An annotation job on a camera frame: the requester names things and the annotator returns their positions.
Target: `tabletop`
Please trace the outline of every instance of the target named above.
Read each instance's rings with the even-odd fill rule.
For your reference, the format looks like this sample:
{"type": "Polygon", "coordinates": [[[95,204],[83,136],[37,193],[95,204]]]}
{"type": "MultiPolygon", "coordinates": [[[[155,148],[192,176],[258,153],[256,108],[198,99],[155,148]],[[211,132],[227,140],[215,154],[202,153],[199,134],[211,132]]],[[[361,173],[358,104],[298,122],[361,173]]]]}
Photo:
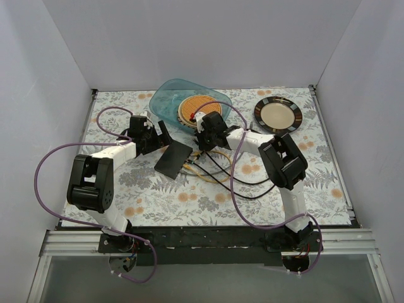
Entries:
{"type": "MultiPolygon", "coordinates": [[[[218,90],[232,100],[243,116],[252,122],[252,128],[261,133],[254,119],[253,110],[258,101],[269,96],[285,97],[295,102],[303,113],[300,128],[291,133],[309,164],[304,179],[304,196],[306,207],[321,225],[349,225],[347,199],[340,185],[331,156],[330,147],[318,117],[308,88],[259,88],[218,90]]],[[[115,137],[101,131],[95,122],[97,114],[105,107],[125,107],[135,114],[148,110],[148,104],[154,91],[135,92],[98,92],[91,113],[91,120],[85,135],[85,142],[113,142],[115,137]]],[[[158,117],[152,115],[157,124],[158,117]]],[[[110,110],[100,117],[101,124],[115,133],[120,133],[129,126],[128,113],[121,110],[110,110]]],[[[241,125],[235,112],[231,112],[226,120],[227,125],[241,125]]],[[[167,125],[174,140],[198,150],[193,136],[167,125]]],[[[85,146],[82,153],[91,154],[102,147],[85,146]]],[[[218,149],[232,157],[233,152],[218,149]]],[[[164,149],[147,155],[141,155],[119,167],[114,174],[114,203],[122,214],[134,226],[186,226],[186,225],[244,225],[234,210],[230,193],[219,184],[206,182],[199,177],[179,174],[172,180],[154,170],[154,165],[161,157],[164,149]]],[[[223,166],[229,163],[218,154],[212,154],[223,166]]],[[[198,162],[208,171],[217,171],[209,158],[202,156],[198,162]]],[[[224,174],[216,175],[220,179],[224,174]]],[[[244,153],[237,162],[235,176],[246,182],[258,182],[266,179],[261,159],[244,153]]],[[[270,188],[270,181],[260,185],[248,186],[235,182],[235,192],[244,196],[258,196],[270,188]]],[[[244,216],[252,223],[273,225],[283,222],[284,212],[279,190],[274,188],[270,193],[258,199],[237,198],[237,204],[244,216]]],[[[66,204],[64,215],[86,222],[94,220],[84,211],[66,204]]],[[[79,226],[76,223],[62,221],[63,227],[79,226]]]]}

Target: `orange waffle pattern disc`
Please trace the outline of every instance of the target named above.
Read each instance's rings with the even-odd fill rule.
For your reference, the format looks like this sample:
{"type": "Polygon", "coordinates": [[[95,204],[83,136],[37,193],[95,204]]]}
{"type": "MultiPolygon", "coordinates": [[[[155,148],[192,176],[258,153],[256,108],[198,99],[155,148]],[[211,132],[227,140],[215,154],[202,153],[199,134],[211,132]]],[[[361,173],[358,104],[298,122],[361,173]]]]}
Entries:
{"type": "MultiPolygon", "coordinates": [[[[206,95],[196,95],[185,99],[178,107],[179,121],[190,128],[196,128],[196,123],[190,121],[191,114],[195,112],[199,106],[211,101],[215,101],[215,98],[206,95]]],[[[208,104],[202,107],[201,111],[205,114],[216,111],[222,115],[222,107],[219,103],[208,104]]]]}

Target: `white wall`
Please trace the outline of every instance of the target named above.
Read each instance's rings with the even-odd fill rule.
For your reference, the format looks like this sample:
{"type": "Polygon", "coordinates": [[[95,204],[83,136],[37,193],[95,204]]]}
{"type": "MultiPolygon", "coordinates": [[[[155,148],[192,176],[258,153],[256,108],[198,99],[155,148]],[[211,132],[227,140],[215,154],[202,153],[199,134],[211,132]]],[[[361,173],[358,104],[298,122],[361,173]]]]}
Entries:
{"type": "Polygon", "coordinates": [[[44,0],[90,87],[316,84],[360,0],[44,0]]]}
{"type": "MultiPolygon", "coordinates": [[[[41,0],[0,0],[0,302],[25,302],[46,228],[33,173],[51,148],[77,141],[91,90],[41,0]]],[[[40,178],[60,211],[75,149],[61,151],[40,178]]]]}
{"type": "Polygon", "coordinates": [[[404,302],[404,2],[362,0],[318,85],[355,213],[404,302]]]}

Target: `black cable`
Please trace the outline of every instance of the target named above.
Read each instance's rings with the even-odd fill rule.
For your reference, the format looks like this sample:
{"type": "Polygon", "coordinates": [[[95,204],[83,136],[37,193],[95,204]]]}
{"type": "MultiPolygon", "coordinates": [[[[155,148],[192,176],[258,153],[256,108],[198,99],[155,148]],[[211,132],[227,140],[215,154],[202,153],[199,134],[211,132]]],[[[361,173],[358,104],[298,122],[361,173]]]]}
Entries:
{"type": "MultiPolygon", "coordinates": [[[[211,173],[209,173],[207,170],[205,170],[203,167],[201,167],[200,165],[194,163],[193,161],[188,160],[188,163],[191,163],[193,165],[195,165],[196,167],[198,167],[200,170],[202,170],[205,174],[207,174],[209,177],[211,177],[213,180],[215,180],[216,182],[218,182],[221,186],[223,186],[225,189],[227,189],[228,191],[230,191],[230,188],[228,188],[225,184],[221,183],[218,179],[215,178],[214,175],[212,175],[211,173]]],[[[258,199],[262,196],[265,196],[266,194],[268,194],[273,188],[275,187],[275,185],[272,185],[271,188],[269,188],[269,190],[267,190],[265,193],[260,194],[259,196],[256,197],[246,197],[243,196],[241,194],[237,194],[234,193],[236,196],[240,197],[240,198],[244,198],[244,199],[248,199],[248,200],[254,200],[254,199],[258,199]]]]}
{"type": "MultiPolygon", "coordinates": [[[[219,169],[221,169],[225,174],[227,174],[228,176],[230,176],[230,174],[229,174],[223,167],[221,167],[220,164],[217,163],[217,162],[215,161],[215,159],[213,159],[212,156],[209,155],[208,152],[206,152],[206,155],[210,158],[210,160],[213,161],[214,164],[216,164],[216,166],[217,166],[219,169]]],[[[262,184],[262,183],[268,181],[269,179],[270,179],[270,178],[267,178],[267,179],[262,180],[262,181],[259,181],[259,182],[257,182],[257,183],[250,183],[250,182],[246,182],[246,181],[243,181],[243,180],[240,180],[240,179],[234,177],[234,180],[236,180],[237,182],[243,183],[243,184],[245,184],[245,185],[259,185],[259,184],[262,184]]]]}

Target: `plastic container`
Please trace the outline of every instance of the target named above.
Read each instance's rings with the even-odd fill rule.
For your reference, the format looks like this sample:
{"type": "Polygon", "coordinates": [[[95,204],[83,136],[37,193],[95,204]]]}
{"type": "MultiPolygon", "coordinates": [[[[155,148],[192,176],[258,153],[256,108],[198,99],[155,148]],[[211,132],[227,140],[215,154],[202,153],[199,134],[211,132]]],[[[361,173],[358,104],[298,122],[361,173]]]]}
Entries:
{"type": "MultiPolygon", "coordinates": [[[[153,114],[164,122],[177,126],[187,133],[193,134],[194,129],[182,125],[178,121],[178,106],[188,97],[195,95],[207,95],[215,98],[217,101],[226,102],[232,105],[232,101],[228,96],[211,90],[210,88],[182,80],[172,79],[165,82],[154,94],[149,103],[149,108],[153,114]]],[[[229,116],[230,107],[221,104],[223,120],[229,116]]]]}

